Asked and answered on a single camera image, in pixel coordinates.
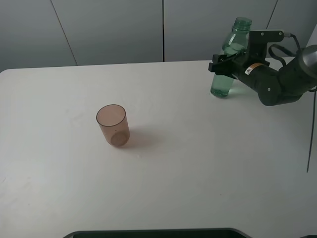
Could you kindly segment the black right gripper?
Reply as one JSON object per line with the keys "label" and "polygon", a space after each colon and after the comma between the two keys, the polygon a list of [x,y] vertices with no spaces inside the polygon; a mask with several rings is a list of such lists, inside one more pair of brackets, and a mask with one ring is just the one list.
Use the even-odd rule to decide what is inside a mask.
{"label": "black right gripper", "polygon": [[213,55],[208,70],[216,75],[235,76],[258,94],[262,104],[275,106],[282,104],[282,88],[278,80],[278,71],[255,59],[247,59],[245,51],[233,55]]}

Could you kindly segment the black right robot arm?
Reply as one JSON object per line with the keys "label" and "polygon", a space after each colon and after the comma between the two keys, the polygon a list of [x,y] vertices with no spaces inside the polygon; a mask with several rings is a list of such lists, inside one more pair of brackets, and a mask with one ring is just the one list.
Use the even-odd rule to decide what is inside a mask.
{"label": "black right robot arm", "polygon": [[257,92],[265,106],[293,103],[317,86],[317,46],[298,50],[279,70],[269,67],[259,50],[252,52],[248,47],[229,57],[213,55],[209,71],[241,81]]}

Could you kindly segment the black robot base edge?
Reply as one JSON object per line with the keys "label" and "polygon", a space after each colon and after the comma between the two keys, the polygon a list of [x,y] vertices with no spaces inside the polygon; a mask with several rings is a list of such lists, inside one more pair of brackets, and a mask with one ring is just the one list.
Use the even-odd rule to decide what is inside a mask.
{"label": "black robot base edge", "polygon": [[232,228],[77,231],[67,238],[247,238],[248,235]]}

